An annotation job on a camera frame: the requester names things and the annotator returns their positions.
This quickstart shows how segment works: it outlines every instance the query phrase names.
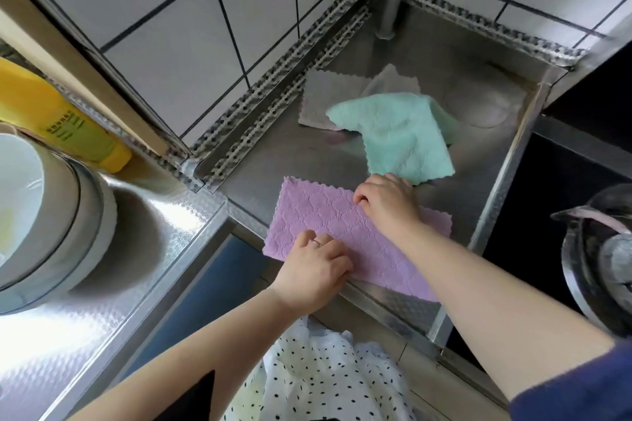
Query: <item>polka dot apron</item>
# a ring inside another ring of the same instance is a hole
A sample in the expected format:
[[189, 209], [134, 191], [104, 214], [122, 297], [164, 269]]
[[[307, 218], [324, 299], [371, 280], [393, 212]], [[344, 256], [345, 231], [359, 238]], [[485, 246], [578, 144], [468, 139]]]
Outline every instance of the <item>polka dot apron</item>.
[[226, 409], [224, 421], [414, 421], [398, 366], [377, 343], [353, 346], [302, 318], [268, 350]]

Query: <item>white bowl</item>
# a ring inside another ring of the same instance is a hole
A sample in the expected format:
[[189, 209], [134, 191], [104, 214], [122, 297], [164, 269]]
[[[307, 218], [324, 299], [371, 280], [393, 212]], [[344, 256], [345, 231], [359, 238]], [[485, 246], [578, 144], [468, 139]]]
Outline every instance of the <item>white bowl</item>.
[[81, 197], [75, 223], [59, 248], [32, 274], [0, 289], [0, 314], [16, 313], [58, 297], [83, 280], [107, 250], [116, 226], [116, 202], [102, 177], [72, 163]]
[[79, 186], [66, 161], [43, 146], [0, 134], [0, 286], [24, 278], [64, 239]]

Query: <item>purple cloth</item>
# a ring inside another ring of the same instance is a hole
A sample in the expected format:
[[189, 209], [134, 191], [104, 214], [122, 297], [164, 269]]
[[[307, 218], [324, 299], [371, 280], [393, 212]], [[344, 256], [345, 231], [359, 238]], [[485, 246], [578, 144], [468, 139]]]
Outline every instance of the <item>purple cloth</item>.
[[632, 343], [518, 394], [510, 414], [514, 421], [632, 419]]
[[[450, 236], [450, 215], [423, 207], [421, 210], [425, 223]], [[317, 235], [328, 233], [343, 241], [351, 251], [352, 278], [437, 301], [426, 280], [404, 253], [353, 204], [351, 190], [286, 177], [265, 239], [264, 255], [285, 260], [296, 235], [303, 230], [314, 230]]]

